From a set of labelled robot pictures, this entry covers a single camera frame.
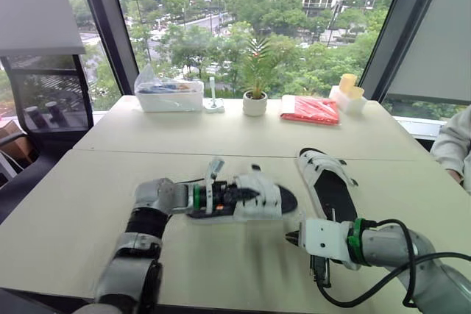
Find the person's hand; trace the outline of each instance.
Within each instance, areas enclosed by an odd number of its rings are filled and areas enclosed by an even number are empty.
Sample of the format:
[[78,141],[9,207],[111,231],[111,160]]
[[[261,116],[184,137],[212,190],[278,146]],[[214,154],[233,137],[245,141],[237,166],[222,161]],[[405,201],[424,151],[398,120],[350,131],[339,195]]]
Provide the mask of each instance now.
[[447,172],[448,172],[449,175],[452,176],[452,178],[454,180],[456,180],[457,183],[461,183],[462,178],[461,178],[460,173],[458,173],[457,171],[454,171],[453,169],[447,169]]

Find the white pot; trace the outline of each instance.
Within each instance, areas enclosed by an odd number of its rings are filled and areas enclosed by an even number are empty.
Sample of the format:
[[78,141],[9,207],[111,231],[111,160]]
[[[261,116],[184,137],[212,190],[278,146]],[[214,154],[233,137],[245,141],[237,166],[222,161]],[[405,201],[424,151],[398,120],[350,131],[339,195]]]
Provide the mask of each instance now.
[[268,99],[268,95],[264,92],[262,99],[251,99],[247,94],[251,91],[247,91],[244,93],[243,103],[244,103],[244,113],[250,115],[252,117],[256,117],[258,115],[263,115],[266,111],[266,100]]

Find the white box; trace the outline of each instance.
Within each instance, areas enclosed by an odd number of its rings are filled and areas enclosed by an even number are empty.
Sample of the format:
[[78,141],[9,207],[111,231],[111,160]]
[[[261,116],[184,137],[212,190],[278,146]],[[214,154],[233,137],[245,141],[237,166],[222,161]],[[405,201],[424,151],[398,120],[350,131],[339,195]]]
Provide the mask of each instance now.
[[187,93],[136,93],[144,112],[199,112],[203,108],[202,82],[185,83],[195,92]]
[[333,99],[337,103],[337,107],[344,113],[349,115],[360,115],[367,99],[350,99],[345,93],[341,92],[339,86],[332,86],[329,93],[329,99]]

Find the red bag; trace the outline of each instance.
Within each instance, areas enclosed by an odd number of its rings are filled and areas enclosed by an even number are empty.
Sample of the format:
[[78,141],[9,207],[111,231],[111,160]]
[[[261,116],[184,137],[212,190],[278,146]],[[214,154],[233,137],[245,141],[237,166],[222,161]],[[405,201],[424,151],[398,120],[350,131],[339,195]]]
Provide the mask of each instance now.
[[284,95],[281,98],[280,116],[290,121],[307,121],[324,125],[339,123],[339,111],[334,100],[310,96]]

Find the white sleeve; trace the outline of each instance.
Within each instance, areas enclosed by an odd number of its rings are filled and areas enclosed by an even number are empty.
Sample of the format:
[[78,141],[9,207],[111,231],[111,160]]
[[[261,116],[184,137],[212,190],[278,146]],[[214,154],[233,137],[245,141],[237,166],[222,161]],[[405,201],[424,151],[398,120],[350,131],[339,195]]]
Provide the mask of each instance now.
[[454,115],[440,130],[431,154],[445,168],[463,174],[471,147],[471,105]]

